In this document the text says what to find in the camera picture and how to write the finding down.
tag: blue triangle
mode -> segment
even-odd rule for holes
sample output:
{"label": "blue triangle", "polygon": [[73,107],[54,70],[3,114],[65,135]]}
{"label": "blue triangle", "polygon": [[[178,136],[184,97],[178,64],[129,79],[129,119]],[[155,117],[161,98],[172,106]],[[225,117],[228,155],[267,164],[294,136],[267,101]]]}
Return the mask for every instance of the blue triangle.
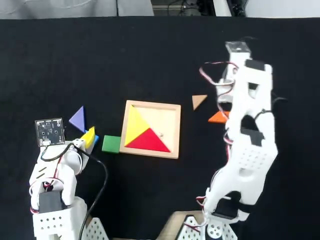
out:
{"label": "blue triangle", "polygon": [[96,145],[96,143],[99,141],[99,136],[98,135],[94,135],[94,145]]}
{"label": "blue triangle", "polygon": [[79,129],[81,132],[85,133],[85,109],[84,106],[69,119],[69,123]]}

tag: green square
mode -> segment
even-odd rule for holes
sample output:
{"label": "green square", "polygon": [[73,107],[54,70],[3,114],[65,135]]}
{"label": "green square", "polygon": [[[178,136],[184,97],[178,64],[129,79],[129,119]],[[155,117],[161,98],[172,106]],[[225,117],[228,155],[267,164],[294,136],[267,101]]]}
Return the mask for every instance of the green square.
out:
{"label": "green square", "polygon": [[105,135],[103,138],[102,151],[118,154],[120,149],[121,137]]}

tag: purple triangle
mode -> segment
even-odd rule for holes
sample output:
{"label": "purple triangle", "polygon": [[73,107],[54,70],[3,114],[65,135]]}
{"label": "purple triangle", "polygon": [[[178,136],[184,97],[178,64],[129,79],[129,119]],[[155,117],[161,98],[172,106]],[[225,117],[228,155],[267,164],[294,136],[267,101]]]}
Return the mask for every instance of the purple triangle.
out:
{"label": "purple triangle", "polygon": [[85,132],[85,109],[84,106],[69,119],[69,123],[79,129],[81,132]]}

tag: perforated plastic part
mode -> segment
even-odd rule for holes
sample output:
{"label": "perforated plastic part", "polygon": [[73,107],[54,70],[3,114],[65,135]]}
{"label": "perforated plastic part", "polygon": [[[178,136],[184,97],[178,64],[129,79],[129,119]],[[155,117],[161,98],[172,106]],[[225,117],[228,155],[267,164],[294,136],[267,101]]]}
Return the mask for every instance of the perforated plastic part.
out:
{"label": "perforated plastic part", "polygon": [[251,145],[243,150],[242,155],[239,156],[238,164],[241,168],[255,171],[264,168],[266,158],[268,155],[263,152],[261,147]]}
{"label": "perforated plastic part", "polygon": [[[186,218],[185,223],[191,226],[198,225],[194,216]],[[223,223],[217,220],[210,220],[209,224],[198,227],[200,232],[195,231],[187,225],[183,225],[176,240],[238,240],[235,232],[232,230],[229,224]]]}
{"label": "perforated plastic part", "polygon": [[37,239],[58,235],[61,239],[76,240],[87,212],[87,205],[80,197],[67,209],[33,215],[33,231]]}
{"label": "perforated plastic part", "polygon": [[230,225],[222,223],[221,221],[211,220],[207,225],[206,231],[212,239],[221,239],[221,237],[222,240],[238,239]]}
{"label": "perforated plastic part", "polygon": [[[191,226],[198,225],[194,216],[189,216],[185,223]],[[180,234],[176,240],[201,240],[200,233],[193,230],[191,227],[184,225],[180,231]]]}
{"label": "perforated plastic part", "polygon": [[109,240],[104,226],[98,217],[94,217],[86,228],[86,240]]}

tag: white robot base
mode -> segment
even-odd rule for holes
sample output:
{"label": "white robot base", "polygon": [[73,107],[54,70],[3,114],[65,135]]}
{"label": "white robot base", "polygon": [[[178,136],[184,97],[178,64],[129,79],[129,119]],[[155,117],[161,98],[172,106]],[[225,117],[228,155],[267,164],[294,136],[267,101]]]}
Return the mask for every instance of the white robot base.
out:
{"label": "white robot base", "polygon": [[176,240],[238,240],[229,224],[212,219],[204,226],[196,227],[195,229],[190,227],[198,225],[193,215],[187,215]]}
{"label": "white robot base", "polygon": [[[33,230],[37,240],[78,240],[87,205],[75,197],[64,210],[33,215]],[[93,218],[83,231],[82,240],[109,240],[99,218]]]}

